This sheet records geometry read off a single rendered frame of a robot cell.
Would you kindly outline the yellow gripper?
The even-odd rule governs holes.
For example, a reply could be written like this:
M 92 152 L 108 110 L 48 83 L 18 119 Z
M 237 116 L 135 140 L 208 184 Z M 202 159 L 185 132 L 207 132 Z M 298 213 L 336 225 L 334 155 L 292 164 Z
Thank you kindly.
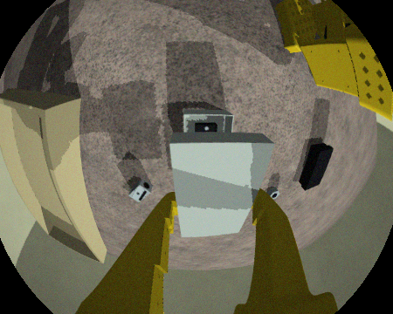
M 168 273 L 169 234 L 178 215 L 167 193 L 75 314 L 163 314 L 163 273 Z M 247 302 L 233 314 L 335 314 L 334 295 L 308 289 L 287 215 L 259 189 L 252 204 L 256 226 L 252 283 Z

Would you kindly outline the grey hex nut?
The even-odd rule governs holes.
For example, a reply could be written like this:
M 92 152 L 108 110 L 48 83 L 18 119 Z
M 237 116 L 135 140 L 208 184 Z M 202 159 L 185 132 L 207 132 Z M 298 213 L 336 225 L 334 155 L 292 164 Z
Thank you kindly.
M 270 188 L 269 191 L 267 192 L 273 199 L 276 199 L 279 195 L 279 190 L 275 188 Z

